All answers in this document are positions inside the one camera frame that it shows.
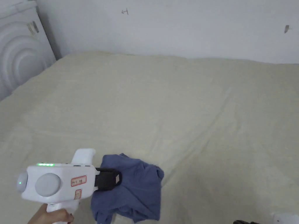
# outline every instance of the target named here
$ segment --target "red label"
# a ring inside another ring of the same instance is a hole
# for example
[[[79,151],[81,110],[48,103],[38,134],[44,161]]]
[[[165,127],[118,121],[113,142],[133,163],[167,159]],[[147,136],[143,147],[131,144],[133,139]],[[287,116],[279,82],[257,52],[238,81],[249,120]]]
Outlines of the red label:
[[[76,177],[71,180],[71,186],[74,187],[80,184],[85,184],[86,182],[87,182],[86,176]]]
[[[76,190],[74,200],[81,199],[82,189]]]

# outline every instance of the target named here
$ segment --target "mattress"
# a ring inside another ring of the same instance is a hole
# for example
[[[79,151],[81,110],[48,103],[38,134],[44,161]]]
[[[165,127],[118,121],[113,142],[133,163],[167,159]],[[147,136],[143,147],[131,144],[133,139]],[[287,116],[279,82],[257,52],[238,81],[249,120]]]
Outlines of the mattress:
[[[21,199],[18,174],[70,162],[78,148],[96,149],[95,166],[119,153],[160,166],[159,223],[299,213],[299,65],[69,55],[0,102],[0,127],[3,223],[26,223],[40,206]],[[74,223],[94,223],[90,198]]]

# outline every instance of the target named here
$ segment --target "wall mark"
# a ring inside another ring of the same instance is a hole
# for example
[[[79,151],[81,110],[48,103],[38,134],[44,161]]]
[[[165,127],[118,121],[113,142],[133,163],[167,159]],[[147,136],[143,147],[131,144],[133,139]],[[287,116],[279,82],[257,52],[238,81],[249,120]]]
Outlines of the wall mark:
[[[288,32],[289,29],[290,29],[290,26],[286,25],[286,27],[284,28],[284,33]]]
[[[126,8],[126,11],[122,10],[121,13],[122,13],[122,14],[127,13],[127,14],[129,15],[129,13],[128,13],[128,9],[127,9],[127,8]]]

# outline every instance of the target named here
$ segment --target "hand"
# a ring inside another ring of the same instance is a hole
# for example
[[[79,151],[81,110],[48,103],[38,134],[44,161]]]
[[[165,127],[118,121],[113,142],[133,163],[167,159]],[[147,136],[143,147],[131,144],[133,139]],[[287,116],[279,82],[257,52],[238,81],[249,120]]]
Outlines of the hand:
[[[47,204],[43,204],[30,219],[28,224],[53,224],[56,222],[71,223],[74,220],[73,215],[69,214],[65,209],[47,212],[47,206]]]

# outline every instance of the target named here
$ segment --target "handle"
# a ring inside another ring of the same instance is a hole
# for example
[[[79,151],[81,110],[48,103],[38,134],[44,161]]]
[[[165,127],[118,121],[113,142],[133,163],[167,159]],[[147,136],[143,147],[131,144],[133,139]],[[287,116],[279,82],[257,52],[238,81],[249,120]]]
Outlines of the handle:
[[[78,207],[79,207],[79,200],[65,201],[58,204],[48,204],[47,212],[52,212],[64,208],[68,213],[74,214],[75,211],[78,209]],[[57,222],[54,224],[67,224],[67,222]]]

